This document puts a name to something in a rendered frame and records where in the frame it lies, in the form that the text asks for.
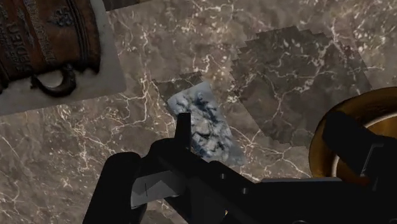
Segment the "golden brown round plate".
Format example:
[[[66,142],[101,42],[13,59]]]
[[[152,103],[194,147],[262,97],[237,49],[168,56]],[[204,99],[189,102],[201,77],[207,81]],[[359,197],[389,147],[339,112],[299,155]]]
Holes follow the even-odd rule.
[[[351,97],[330,109],[339,110],[375,134],[397,139],[397,87],[371,90]],[[343,181],[366,186],[367,177],[355,174],[345,162],[329,150],[322,140],[325,117],[322,117],[309,147],[309,167],[315,178],[338,177]]]

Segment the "grey flat mat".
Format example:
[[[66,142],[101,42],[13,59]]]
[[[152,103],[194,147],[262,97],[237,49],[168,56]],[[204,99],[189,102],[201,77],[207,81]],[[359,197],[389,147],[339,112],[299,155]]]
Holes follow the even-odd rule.
[[[76,90],[71,95],[59,98],[47,96],[38,89],[31,90],[28,79],[15,81],[0,94],[0,116],[113,95],[126,90],[125,77],[104,3],[102,0],[90,0],[90,3],[95,13],[101,43],[99,73],[95,74],[90,69],[77,73]]]

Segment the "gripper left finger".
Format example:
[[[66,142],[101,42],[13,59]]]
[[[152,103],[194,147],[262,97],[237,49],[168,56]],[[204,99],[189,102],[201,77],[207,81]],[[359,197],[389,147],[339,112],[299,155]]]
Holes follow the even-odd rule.
[[[254,183],[190,151],[191,115],[178,114],[173,138],[155,141],[141,158],[110,156],[83,224],[140,224],[149,202],[165,199],[188,224],[254,224]]]

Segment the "blue and white patterned card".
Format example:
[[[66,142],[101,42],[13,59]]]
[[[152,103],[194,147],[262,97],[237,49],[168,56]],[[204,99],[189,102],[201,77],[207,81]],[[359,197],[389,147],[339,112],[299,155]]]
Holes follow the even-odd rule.
[[[193,151],[204,160],[218,160],[226,165],[246,163],[208,82],[174,94],[167,104],[175,115],[191,114]]]

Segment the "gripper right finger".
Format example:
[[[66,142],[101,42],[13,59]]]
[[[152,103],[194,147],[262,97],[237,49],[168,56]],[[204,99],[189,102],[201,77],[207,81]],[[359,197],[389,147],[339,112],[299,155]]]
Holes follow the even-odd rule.
[[[355,176],[397,186],[397,139],[375,134],[341,111],[326,116],[322,138]]]

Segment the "brown embossed bell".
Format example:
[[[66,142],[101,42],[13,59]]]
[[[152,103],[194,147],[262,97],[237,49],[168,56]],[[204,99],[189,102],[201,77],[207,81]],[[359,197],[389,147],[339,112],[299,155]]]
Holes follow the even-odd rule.
[[[100,71],[90,0],[0,0],[0,94],[17,80],[52,97],[76,88],[75,72]]]

